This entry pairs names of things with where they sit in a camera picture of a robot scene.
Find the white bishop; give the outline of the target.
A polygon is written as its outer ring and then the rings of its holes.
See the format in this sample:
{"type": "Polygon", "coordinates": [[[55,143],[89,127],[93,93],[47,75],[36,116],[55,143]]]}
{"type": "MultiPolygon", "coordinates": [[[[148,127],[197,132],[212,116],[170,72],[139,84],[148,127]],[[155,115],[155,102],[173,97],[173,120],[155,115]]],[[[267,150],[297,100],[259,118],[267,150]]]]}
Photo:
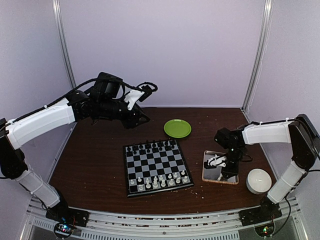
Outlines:
{"type": "Polygon", "coordinates": [[[152,183],[153,189],[157,189],[159,187],[158,182],[153,182],[152,183]]]}

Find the metal wooden tray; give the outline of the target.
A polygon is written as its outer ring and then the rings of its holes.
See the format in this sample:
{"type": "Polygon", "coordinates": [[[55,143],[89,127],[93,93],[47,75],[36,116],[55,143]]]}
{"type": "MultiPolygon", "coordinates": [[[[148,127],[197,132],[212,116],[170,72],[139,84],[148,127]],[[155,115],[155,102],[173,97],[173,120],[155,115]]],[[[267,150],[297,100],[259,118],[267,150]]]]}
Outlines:
{"type": "Polygon", "coordinates": [[[217,184],[227,184],[227,185],[237,185],[239,183],[239,177],[234,176],[228,180],[217,180],[219,176],[222,176],[221,171],[222,167],[218,166],[217,168],[205,169],[204,163],[211,157],[217,156],[225,156],[223,152],[216,152],[211,150],[205,150],[203,153],[203,163],[202,163],[202,181],[208,183],[217,183],[217,184]]]}

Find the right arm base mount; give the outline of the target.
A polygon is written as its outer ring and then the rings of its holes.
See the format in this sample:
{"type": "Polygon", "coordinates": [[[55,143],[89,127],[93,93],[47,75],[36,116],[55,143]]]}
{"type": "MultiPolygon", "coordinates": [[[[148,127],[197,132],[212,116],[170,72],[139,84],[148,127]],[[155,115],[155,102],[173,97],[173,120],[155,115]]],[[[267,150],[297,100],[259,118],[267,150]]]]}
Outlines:
{"type": "Polygon", "coordinates": [[[262,238],[271,237],[276,232],[275,219],[281,216],[282,212],[280,210],[276,210],[271,215],[263,215],[259,207],[239,212],[242,226],[253,226],[255,233],[262,238]]]}

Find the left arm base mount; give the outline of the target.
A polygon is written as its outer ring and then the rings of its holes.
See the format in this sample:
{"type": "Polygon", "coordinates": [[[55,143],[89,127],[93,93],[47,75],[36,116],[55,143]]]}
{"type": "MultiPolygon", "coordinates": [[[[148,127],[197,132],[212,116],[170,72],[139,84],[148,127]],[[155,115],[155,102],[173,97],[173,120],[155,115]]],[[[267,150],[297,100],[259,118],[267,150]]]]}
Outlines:
{"type": "Polygon", "coordinates": [[[69,208],[66,216],[58,216],[51,209],[46,211],[45,217],[56,221],[53,233],[60,239],[70,237],[77,227],[86,227],[90,213],[85,210],[69,208]]]}

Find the black white chessboard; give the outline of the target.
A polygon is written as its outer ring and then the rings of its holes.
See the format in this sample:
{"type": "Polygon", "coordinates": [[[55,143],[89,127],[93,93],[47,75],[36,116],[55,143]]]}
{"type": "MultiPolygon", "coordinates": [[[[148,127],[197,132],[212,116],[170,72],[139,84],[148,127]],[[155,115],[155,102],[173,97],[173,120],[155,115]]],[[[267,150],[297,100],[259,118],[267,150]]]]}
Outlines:
{"type": "Polygon", "coordinates": [[[122,149],[128,198],[194,186],[194,181],[187,166],[186,159],[176,139],[153,140],[144,143],[124,145],[122,149]],[[171,179],[174,180],[174,185],[169,185],[169,174],[172,175],[171,179]],[[160,175],[163,176],[163,180],[166,182],[165,187],[161,187],[162,181],[159,180],[160,175]],[[158,177],[158,188],[156,189],[153,189],[153,182],[155,182],[154,176],[158,177]],[[187,182],[183,182],[184,176],[188,177],[187,182]],[[146,188],[147,178],[150,179],[150,189],[146,188]],[[177,178],[180,178],[180,183],[176,183],[177,178]],[[134,180],[135,184],[131,185],[130,180],[134,180]],[[144,185],[143,191],[138,189],[139,185],[144,185]]]}

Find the white corner rook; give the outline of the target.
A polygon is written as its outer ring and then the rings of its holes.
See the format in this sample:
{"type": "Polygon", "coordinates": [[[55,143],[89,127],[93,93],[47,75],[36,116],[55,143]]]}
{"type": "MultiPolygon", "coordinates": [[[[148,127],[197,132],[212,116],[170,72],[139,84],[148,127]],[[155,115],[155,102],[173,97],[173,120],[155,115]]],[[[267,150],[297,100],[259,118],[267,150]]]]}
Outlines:
{"type": "Polygon", "coordinates": [[[145,188],[144,188],[144,185],[143,184],[140,184],[139,186],[138,186],[138,190],[139,191],[143,191],[145,188]]]}

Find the white chess piece tall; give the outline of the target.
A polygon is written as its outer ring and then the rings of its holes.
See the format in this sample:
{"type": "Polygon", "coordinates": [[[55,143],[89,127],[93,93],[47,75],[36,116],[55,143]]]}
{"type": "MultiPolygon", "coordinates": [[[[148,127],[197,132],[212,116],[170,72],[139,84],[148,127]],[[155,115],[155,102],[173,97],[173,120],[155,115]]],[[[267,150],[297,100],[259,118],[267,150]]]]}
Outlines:
{"type": "Polygon", "coordinates": [[[164,187],[166,186],[166,181],[163,179],[163,180],[161,181],[161,184],[160,184],[160,185],[161,185],[161,187],[164,188],[164,187]]]}

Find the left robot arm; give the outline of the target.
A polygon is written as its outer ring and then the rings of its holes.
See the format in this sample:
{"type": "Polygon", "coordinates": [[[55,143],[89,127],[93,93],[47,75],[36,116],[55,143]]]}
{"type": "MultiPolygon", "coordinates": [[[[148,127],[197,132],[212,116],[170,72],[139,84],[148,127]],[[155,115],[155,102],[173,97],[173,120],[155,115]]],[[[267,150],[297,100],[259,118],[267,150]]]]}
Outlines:
{"type": "Polygon", "coordinates": [[[18,182],[38,198],[61,222],[72,218],[63,195],[45,182],[27,163],[23,152],[48,132],[90,118],[119,120],[126,129],[149,122],[138,102],[143,102],[158,86],[143,82],[132,86],[120,77],[100,72],[53,102],[20,117],[0,121],[0,170],[5,179],[18,182]]]}

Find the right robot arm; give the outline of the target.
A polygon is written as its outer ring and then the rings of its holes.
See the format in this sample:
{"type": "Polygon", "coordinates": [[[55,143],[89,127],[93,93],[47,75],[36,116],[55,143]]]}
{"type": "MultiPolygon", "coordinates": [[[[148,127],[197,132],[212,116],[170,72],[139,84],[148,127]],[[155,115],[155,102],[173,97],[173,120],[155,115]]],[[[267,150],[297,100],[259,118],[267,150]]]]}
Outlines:
{"type": "Polygon", "coordinates": [[[228,180],[238,175],[239,163],[246,147],[260,144],[272,169],[281,174],[256,210],[259,220],[268,220],[282,201],[306,177],[320,158],[320,135],[306,114],[270,122],[251,122],[234,130],[221,128],[214,140],[227,150],[211,157],[206,166],[220,167],[219,178],[228,180]]]}

